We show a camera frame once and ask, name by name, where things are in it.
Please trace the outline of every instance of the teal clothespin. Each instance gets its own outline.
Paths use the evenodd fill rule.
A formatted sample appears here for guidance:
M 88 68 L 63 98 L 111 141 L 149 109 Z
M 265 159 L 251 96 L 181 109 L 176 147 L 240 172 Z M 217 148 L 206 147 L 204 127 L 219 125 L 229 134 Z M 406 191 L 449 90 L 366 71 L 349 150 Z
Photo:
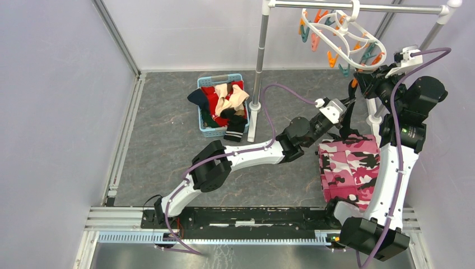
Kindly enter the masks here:
M 307 29 L 304 30 L 304 26 L 303 25 L 300 25 L 300 32 L 302 33 L 301 36 L 302 36 L 302 41 L 305 43 L 307 42 L 307 39 L 309 38 L 309 32 L 310 32 L 310 28 L 307 27 Z
M 335 21 L 330 21 L 330 18 L 327 18 L 327 20 L 325 20 L 325 25 L 327 25 L 327 26 L 331 26 L 331 25 L 334 24 L 334 23 L 335 23 Z
M 341 66 L 341 64 L 338 64 L 338 69 L 340 69 L 340 71 L 342 72 L 343 76 L 344 77 L 348 77 L 350 75 L 350 64 L 348 64 L 348 68 L 347 69 L 343 69 L 343 67 Z
M 372 52 L 372 50 L 374 49 L 375 46 L 376 46 L 376 42 L 373 42 L 373 43 L 371 43 L 371 44 L 368 46 L 368 48 L 367 48 L 367 50 L 366 50 L 367 52 L 364 53 L 363 56 L 361 57 L 361 59 L 362 59 L 363 61 L 366 61 L 366 60 L 368 60 L 368 59 L 371 59 L 372 57 L 375 57 L 375 56 L 377 55 L 377 54 L 371 55 L 371 52 Z

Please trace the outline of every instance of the pink camouflage fabric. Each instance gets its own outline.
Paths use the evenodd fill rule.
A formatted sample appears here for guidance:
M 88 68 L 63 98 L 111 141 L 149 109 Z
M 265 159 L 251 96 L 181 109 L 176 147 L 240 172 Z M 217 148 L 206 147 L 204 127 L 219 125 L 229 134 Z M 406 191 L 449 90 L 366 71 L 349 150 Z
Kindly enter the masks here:
M 343 141 L 318 145 L 320 177 L 325 201 L 340 197 L 368 207 L 379 172 L 379 147 L 373 135 L 352 134 Z

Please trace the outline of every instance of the laundry basket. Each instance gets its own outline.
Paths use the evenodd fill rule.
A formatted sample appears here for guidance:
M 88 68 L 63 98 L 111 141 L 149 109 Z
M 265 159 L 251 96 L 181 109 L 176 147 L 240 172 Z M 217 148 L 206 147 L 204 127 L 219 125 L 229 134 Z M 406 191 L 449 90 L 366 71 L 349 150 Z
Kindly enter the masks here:
M 212 76 L 212 77 L 200 77 L 198 79 L 198 88 L 201 87 L 211 87 L 214 85 L 219 85 L 223 83 L 228 83 L 231 81 L 240 81 L 243 80 L 243 76 L 241 74 L 229 74 L 229 75 L 221 75 L 221 76 Z M 247 133 L 249 129 L 249 109 L 248 104 L 244 102 L 246 107 L 246 112 L 248 114 L 248 122 L 244 128 L 244 132 Z M 199 130 L 203 133 L 205 137 L 216 137 L 216 136 L 224 136 L 226 133 L 227 127 L 220 127 L 220 128 L 207 128 L 204 126 L 204 121 L 201 118 L 201 110 L 198 107 L 198 123 L 199 123 Z

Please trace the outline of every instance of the orange clothespin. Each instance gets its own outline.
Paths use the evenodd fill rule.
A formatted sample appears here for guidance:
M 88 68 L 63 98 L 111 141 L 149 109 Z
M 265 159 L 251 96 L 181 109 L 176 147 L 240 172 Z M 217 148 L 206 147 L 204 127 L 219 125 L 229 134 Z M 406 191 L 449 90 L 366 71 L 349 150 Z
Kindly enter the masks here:
M 356 86 L 358 86 L 358 81 L 356 80 L 356 78 L 353 78 L 353 80 L 351 81 L 351 87 L 352 88 L 356 88 Z
M 318 10 L 318 12 L 316 13 L 315 20 L 313 21 L 313 22 L 316 23 L 316 24 L 320 21 L 320 19 L 321 19 L 323 16 L 325 16 L 326 14 L 328 14 L 328 10 L 327 10 L 327 11 L 323 12 L 322 15 L 320 15 L 320 12 L 321 12 L 321 11 L 322 11 L 322 10 Z
M 383 57 L 383 55 L 384 55 L 384 52 L 380 52 L 380 53 L 378 54 L 378 56 L 376 56 L 376 58 L 374 58 L 374 60 L 372 60 L 371 65 L 379 63 L 379 61 L 381 60 L 381 58 Z
M 316 33 L 312 33 L 311 41 L 312 41 L 312 51 L 316 52 L 316 49 L 318 48 L 318 44 L 320 43 L 320 37 L 317 36 Z
M 341 18 L 340 18 L 340 20 L 339 20 L 339 21 L 340 21 L 340 24 L 343 23 L 343 19 L 344 19 L 345 17 L 346 17 L 346 15 L 341 16 Z M 337 25 L 337 27 L 335 27 L 335 30 L 338 30 L 338 29 L 340 29 L 340 26 Z
M 337 63 L 337 59 L 338 59 L 339 54 L 337 53 L 335 58 L 333 58 L 332 57 L 332 52 L 329 50 L 328 53 L 327 53 L 327 56 L 328 56 L 328 64 L 330 64 L 330 68 L 335 67 L 335 64 Z
M 356 78 L 353 78 L 353 81 L 351 81 L 351 87 L 356 88 L 356 86 L 358 86 L 358 81 L 356 80 Z
M 353 48 L 353 50 L 357 50 L 357 49 L 361 49 L 361 43 L 360 43 L 360 41 L 356 42 L 356 45 L 355 45 L 355 47 Z
M 305 22 L 304 22 L 304 19 L 303 19 L 303 18 L 300 18 L 299 35 L 302 35 L 301 26 L 305 26 Z

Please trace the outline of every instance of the white wall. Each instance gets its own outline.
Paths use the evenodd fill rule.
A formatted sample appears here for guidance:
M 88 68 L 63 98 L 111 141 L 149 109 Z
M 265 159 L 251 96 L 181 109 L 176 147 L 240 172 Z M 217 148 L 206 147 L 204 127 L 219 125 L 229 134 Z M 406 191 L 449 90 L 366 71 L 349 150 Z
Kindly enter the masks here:
M 140 69 L 255 68 L 261 0 L 104 2 Z M 390 3 L 391 0 L 378 2 Z M 272 9 L 265 68 L 329 68 L 329 46 L 320 42 L 314 53 L 310 49 L 310 38 L 303 43 L 298 35 L 300 14 L 299 8 Z M 309 11 L 309 18 L 315 15 L 316 10 Z M 358 21 L 374 33 L 383 15 L 361 12 Z
M 444 0 L 408 0 L 405 4 L 444 4 Z M 427 140 L 411 174 L 408 202 L 417 212 L 434 268 L 475 268 L 475 188 L 473 117 L 473 1 L 464 1 L 430 48 L 452 52 L 414 75 L 438 78 L 449 95 L 427 119 Z M 421 44 L 436 18 L 397 14 L 383 38 L 388 51 Z
M 71 268 L 133 74 L 91 1 L 1 1 L 0 268 Z

